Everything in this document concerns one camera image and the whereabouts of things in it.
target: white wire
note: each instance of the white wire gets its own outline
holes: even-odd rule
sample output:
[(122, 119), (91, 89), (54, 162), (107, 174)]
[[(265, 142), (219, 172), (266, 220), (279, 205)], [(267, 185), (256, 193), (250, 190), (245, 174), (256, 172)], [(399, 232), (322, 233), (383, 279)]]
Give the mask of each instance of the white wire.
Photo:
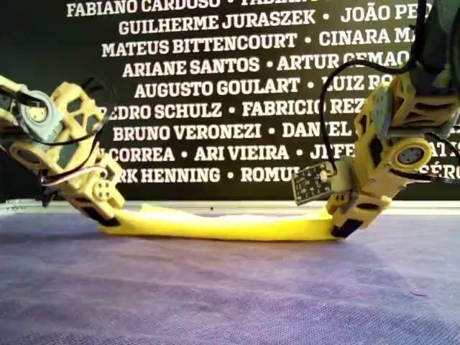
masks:
[(46, 179), (42, 178), (42, 181), (40, 181), (40, 182), (44, 187), (51, 187), (51, 186), (54, 186), (54, 185), (59, 185), (60, 183), (65, 182), (67, 180), (70, 180), (72, 178), (76, 178), (79, 175), (92, 173), (94, 171), (99, 171), (99, 172), (101, 172), (101, 173), (103, 173), (105, 175), (107, 174), (107, 169), (106, 168), (100, 167), (98, 165), (94, 165), (92, 167), (85, 167), (83, 169), (77, 170), (75, 172), (72, 172), (69, 175), (66, 175), (66, 176), (63, 176), (61, 178), (58, 178), (57, 180), (52, 180), (50, 182), (46, 182)]

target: purple tablecloth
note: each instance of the purple tablecloth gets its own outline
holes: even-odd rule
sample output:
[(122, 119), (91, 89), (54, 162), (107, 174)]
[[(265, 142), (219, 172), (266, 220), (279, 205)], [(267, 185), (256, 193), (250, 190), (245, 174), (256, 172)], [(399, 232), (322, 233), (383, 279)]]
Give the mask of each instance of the purple tablecloth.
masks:
[(459, 224), (383, 216), (346, 241), (249, 243), (3, 216), (0, 344), (460, 344)]

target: black wire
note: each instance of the black wire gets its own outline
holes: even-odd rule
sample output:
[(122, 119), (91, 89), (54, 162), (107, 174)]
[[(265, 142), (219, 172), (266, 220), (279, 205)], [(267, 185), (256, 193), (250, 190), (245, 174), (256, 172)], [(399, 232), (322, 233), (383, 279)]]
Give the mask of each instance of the black wire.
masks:
[[(87, 140), (88, 138), (94, 137), (93, 143), (92, 143), (90, 151), (89, 151), (89, 154), (88, 154), (87, 158), (81, 164), (79, 164), (77, 167), (74, 167), (72, 170), (63, 172), (62, 174), (53, 175), (51, 178), (47, 179), (47, 182), (53, 182), (53, 181), (58, 180), (60, 178), (66, 177), (66, 176), (74, 173), (75, 171), (80, 170), (82, 167), (85, 166), (87, 161), (89, 161), (89, 159), (91, 158), (91, 155), (93, 154), (93, 151), (96, 148), (96, 145), (98, 144), (98, 140), (99, 140), (100, 136), (102, 135), (102, 130), (104, 129), (104, 126), (106, 125), (107, 121), (110, 119), (110, 116), (113, 114), (113, 111), (115, 109), (115, 105), (114, 105), (114, 98), (115, 98), (115, 95), (116, 95), (115, 89), (113, 89), (113, 88), (108, 89), (101, 81), (98, 80), (99, 83), (100, 83), (99, 86), (94, 86), (94, 87), (89, 88), (88, 90), (86, 90), (87, 87), (89, 87), (90, 84), (96, 79), (97, 78), (94, 78), (94, 77), (89, 78), (88, 80), (86, 80), (81, 85), (81, 88), (84, 91), (86, 91), (86, 93), (88, 95), (90, 95), (90, 94), (92, 94), (92, 93), (94, 93), (96, 91), (99, 91), (99, 90), (102, 90), (102, 89), (106, 88), (106, 90), (109, 92), (109, 107), (107, 108), (107, 111), (104, 114), (104, 117), (103, 117), (102, 121), (100, 122), (100, 124), (98, 124), (98, 129), (96, 131), (93, 131), (93, 133), (85, 135), (83, 137), (67, 141), (67, 142), (69, 142), (69, 144), (74, 144), (76, 142), (81, 142), (83, 140)], [(66, 142), (61, 142), (61, 143), (56, 143), (56, 144), (67, 145)]]
[[(92, 88), (89, 88), (88, 90), (87, 87), (90, 86), (90, 84), (93, 82), (93, 81), (98, 81), (98, 83), (100, 84), (99, 86), (93, 86)], [(113, 103), (114, 102), (114, 94), (115, 94), (115, 90), (114, 89), (109, 89), (107, 88), (104, 83), (102, 83), (98, 78), (96, 77), (91, 77), (89, 78), (88, 80), (86, 80), (85, 82), (82, 83), (81, 85), (81, 88), (88, 94), (92, 94), (96, 91), (99, 91), (99, 90), (107, 90), (109, 92), (109, 98), (110, 98), (110, 101), (109, 103)], [(43, 142), (42, 140), (38, 139), (38, 138), (35, 138), (33, 136), (30, 136), (30, 139), (34, 142), (37, 142), (39, 144), (43, 144), (43, 145), (47, 145), (47, 146), (63, 146), (63, 145), (72, 145), (72, 144), (77, 144), (79, 142), (82, 142), (84, 140), (87, 140), (87, 139), (90, 139), (91, 137), (94, 137), (96, 136), (102, 129), (103, 127), (107, 124), (107, 122), (109, 121), (110, 119), (110, 116), (112, 115), (113, 113), (113, 109), (109, 111), (109, 109), (107, 109), (107, 112), (104, 114), (101, 122), (98, 123), (97, 125), (97, 129), (96, 130), (93, 130), (91, 133), (88, 133), (82, 137), (79, 137), (79, 138), (75, 138), (75, 139), (70, 139), (70, 140), (65, 140), (64, 142)]]
[[(447, 139), (440, 138), (436, 133), (427, 133), (428, 137), (432, 137), (438, 142), (444, 143), (451, 152), (454, 153), (456, 159), (460, 164), (460, 152), (455, 148), (455, 146), (448, 141)], [(442, 182), (442, 183), (450, 183), (450, 184), (460, 184), (459, 179), (452, 179), (452, 178), (442, 178), (439, 176), (432, 176), (432, 175), (425, 175), (425, 174), (417, 174), (417, 173), (410, 173), (410, 172), (402, 172), (397, 170), (390, 170), (393, 174), (398, 175), (402, 178), (408, 178), (411, 180), (418, 180), (418, 181), (428, 181), (428, 182)]]
[(425, 27), (425, 16), (426, 16), (426, 0), (419, 0), (418, 1), (418, 8), (417, 8), (417, 22), (415, 24), (415, 41), (411, 47), (409, 61), (406, 62), (404, 66), (401, 68), (388, 68), (377, 63), (372, 63), (367, 60), (351, 60), (342, 65), (340, 65), (334, 72), (332, 72), (329, 77), (326, 79), (326, 82), (323, 84), (321, 89), (321, 94), (319, 97), (319, 116), (320, 116), (320, 133), (323, 138), (324, 146), (326, 147), (326, 153), (328, 156), (328, 161), (331, 163), (333, 168), (333, 174), (337, 174), (337, 166), (334, 160), (334, 154), (332, 152), (331, 142), (329, 140), (329, 135), (326, 128), (326, 120), (324, 116), (324, 105), (326, 103), (326, 94), (328, 92), (328, 88), (331, 85), (333, 79), (338, 76), (341, 72), (343, 72), (348, 67), (354, 65), (362, 65), (364, 67), (370, 67), (374, 70), (377, 70), (381, 73), (391, 74), (391, 75), (399, 75), (406, 73), (411, 68), (413, 68), (417, 63), (417, 57), (420, 54), (421, 49), (423, 48), (423, 31)]

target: white ledge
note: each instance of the white ledge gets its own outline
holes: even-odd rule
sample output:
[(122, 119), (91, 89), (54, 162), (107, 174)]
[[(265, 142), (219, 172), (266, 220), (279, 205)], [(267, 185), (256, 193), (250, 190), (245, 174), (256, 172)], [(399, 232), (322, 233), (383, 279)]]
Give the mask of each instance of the white ledge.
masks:
[[(317, 211), (326, 202), (313, 201), (296, 206), (293, 201), (127, 201), (126, 208), (138, 210), (142, 204), (175, 208), (196, 214), (302, 214)], [(43, 208), (39, 201), (12, 200), (0, 204), (1, 214), (77, 213), (69, 203), (54, 201)], [(393, 201), (383, 214), (460, 214), (460, 201)]]

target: purple fabric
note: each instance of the purple fabric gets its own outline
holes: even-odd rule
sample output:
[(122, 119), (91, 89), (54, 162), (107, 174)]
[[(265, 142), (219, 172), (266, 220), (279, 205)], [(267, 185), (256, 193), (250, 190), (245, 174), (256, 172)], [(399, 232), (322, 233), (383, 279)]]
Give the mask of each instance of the purple fabric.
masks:
[(459, 221), (382, 216), (342, 242), (248, 243), (0, 217), (0, 344), (460, 344)]

